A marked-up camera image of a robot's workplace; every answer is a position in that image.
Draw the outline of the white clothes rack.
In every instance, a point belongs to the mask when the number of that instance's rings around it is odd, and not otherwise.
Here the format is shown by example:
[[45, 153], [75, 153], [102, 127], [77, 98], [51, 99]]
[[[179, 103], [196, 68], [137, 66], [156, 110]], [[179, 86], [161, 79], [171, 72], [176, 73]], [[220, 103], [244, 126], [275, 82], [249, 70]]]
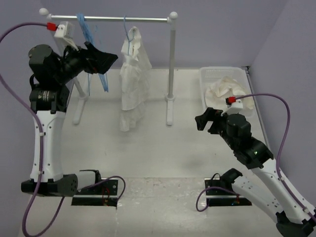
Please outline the white clothes rack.
[[[68, 15], [53, 15], [50, 14], [46, 8], [41, 8], [39, 10], [39, 14], [46, 18], [47, 22], [57, 21], [76, 21], [76, 16], [68, 16]], [[175, 39], [176, 39], [176, 19], [178, 18], [177, 12], [171, 12], [170, 15], [166, 18], [146, 18], [146, 17], [126, 17], [126, 22], [146, 22], [146, 23], [167, 23], [170, 25], [170, 51], [169, 51], [169, 74], [168, 74], [168, 91], [165, 96], [165, 100], [167, 102], [166, 106], [166, 125], [173, 125], [173, 103], [175, 100], [175, 96], [173, 94], [173, 85], [174, 85], [174, 66], [175, 66]], [[123, 22], [123, 17], [104, 17], [104, 16], [85, 16], [83, 18], [83, 22], [91, 21], [91, 22]], [[62, 53], [63, 48], [59, 45], [56, 39], [55, 43]], [[79, 101], [77, 104], [76, 112], [73, 118], [73, 124], [78, 125], [81, 120], [81, 116], [84, 110], [84, 106], [89, 99], [88, 88], [89, 83], [86, 82], [84, 86], [80, 85], [78, 78], [74, 79], [72, 83], [78, 93], [79, 93]]]

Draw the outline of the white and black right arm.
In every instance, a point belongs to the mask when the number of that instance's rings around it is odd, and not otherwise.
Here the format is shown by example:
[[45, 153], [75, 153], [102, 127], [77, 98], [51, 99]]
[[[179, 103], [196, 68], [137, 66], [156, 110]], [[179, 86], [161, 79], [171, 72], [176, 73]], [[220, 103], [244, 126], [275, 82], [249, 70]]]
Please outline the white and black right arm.
[[207, 108], [195, 121], [199, 131], [210, 121], [208, 132], [220, 135], [237, 160], [268, 188], [267, 192], [261, 190], [232, 168], [221, 176], [220, 188], [224, 193], [248, 199], [273, 220], [284, 237], [307, 237], [316, 229], [315, 207], [300, 194], [291, 196], [295, 188], [286, 177], [278, 175], [276, 159], [264, 143], [252, 136], [251, 124], [245, 116]]

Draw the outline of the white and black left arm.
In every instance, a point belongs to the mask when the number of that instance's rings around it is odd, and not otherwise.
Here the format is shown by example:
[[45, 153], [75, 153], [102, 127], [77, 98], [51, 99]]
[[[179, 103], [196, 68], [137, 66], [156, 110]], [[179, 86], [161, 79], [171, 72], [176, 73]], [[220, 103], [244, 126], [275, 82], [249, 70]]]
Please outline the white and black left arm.
[[64, 174], [61, 161], [61, 135], [70, 91], [67, 84], [81, 72], [105, 74], [118, 59], [102, 52], [92, 43], [85, 48], [66, 46], [59, 55], [46, 44], [29, 51], [29, 96], [35, 124], [35, 154], [30, 178], [21, 183], [21, 191], [43, 197], [72, 197], [79, 190], [92, 194], [102, 190], [98, 170], [86, 169]]

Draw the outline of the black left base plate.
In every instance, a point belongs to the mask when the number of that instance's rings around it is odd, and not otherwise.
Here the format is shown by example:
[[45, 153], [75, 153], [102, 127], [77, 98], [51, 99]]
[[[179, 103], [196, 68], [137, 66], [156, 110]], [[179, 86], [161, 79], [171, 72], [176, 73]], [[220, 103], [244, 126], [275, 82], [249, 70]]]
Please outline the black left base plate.
[[98, 186], [77, 192], [71, 202], [71, 206], [117, 206], [118, 179], [110, 179]]

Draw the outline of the white skirt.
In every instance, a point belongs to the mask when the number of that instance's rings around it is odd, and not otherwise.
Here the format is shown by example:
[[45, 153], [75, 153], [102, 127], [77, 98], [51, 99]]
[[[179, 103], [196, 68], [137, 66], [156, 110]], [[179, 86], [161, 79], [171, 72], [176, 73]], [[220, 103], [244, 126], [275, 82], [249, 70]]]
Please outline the white skirt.
[[123, 64], [120, 69], [121, 81], [121, 112], [120, 130], [129, 131], [136, 127], [136, 123], [145, 114], [145, 102], [150, 92], [150, 71], [152, 65], [144, 48], [140, 31], [132, 27], [128, 33], [132, 38], [132, 30], [135, 37], [133, 40], [133, 55], [127, 55], [128, 41], [124, 40], [121, 48]]

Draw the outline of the white cloth in basket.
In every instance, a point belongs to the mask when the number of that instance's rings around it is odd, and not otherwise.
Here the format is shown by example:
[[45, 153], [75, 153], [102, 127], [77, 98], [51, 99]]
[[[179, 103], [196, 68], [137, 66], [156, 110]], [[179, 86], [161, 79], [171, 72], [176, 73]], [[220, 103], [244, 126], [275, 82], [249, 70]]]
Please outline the white cloth in basket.
[[250, 94], [250, 91], [243, 87], [232, 77], [222, 77], [216, 82], [211, 83], [205, 91], [204, 99], [206, 107], [224, 110], [227, 108], [226, 98]]

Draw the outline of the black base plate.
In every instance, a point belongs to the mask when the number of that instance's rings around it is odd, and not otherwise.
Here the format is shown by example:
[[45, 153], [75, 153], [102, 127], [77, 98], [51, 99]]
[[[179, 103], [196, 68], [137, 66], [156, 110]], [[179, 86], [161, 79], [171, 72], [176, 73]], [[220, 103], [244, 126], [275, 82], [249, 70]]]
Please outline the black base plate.
[[[220, 179], [218, 177], [214, 179], [205, 178], [204, 179], [205, 188], [210, 187], [221, 187], [225, 188], [220, 184]], [[252, 206], [252, 203], [243, 196], [234, 196], [229, 192], [213, 189], [206, 192], [206, 201], [209, 207], [224, 207], [224, 206]]]
[[71, 202], [71, 206], [117, 206], [118, 179], [110, 179], [98, 186], [77, 192]]

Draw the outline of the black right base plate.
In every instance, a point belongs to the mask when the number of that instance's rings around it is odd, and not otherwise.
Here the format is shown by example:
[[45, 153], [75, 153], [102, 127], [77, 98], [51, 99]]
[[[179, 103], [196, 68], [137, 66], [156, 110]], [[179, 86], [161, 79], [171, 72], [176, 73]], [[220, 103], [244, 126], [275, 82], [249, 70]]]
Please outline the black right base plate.
[[[220, 184], [220, 179], [218, 177], [214, 179], [205, 178], [204, 179], [205, 188], [210, 187], [221, 187], [225, 188]], [[206, 192], [206, 201], [209, 207], [224, 207], [224, 206], [252, 206], [252, 203], [243, 196], [234, 196], [229, 192], [213, 189]]]

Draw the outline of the white plastic basket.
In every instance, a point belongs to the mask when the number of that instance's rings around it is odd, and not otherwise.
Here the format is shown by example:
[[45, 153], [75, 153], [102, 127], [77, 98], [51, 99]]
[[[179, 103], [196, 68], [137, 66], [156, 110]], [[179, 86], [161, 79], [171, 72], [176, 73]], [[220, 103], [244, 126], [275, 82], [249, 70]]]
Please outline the white plastic basket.
[[222, 77], [232, 77], [243, 87], [248, 89], [251, 94], [251, 89], [248, 83], [247, 75], [245, 70], [238, 67], [203, 67], [199, 69], [199, 84], [200, 84], [200, 93], [202, 101], [202, 110], [206, 110], [205, 104], [205, 91], [206, 88], [213, 82], [221, 79]]

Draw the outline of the blue wire hanger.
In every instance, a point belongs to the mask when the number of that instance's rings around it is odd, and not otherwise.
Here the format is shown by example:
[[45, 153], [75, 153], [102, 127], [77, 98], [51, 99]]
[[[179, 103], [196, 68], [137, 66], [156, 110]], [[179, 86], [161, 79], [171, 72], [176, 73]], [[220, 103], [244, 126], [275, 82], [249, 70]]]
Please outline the blue wire hanger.
[[126, 15], [124, 15], [123, 17], [123, 26], [124, 26], [124, 31], [125, 31], [125, 36], [126, 36], [126, 39], [128, 41], [128, 47], [127, 47], [127, 55], [130, 55], [132, 56], [133, 55], [133, 40], [134, 40], [134, 37], [135, 37], [135, 33], [134, 33], [134, 30], [132, 30], [132, 38], [129, 37], [129, 33], [127, 31], [127, 27], [126, 27]]

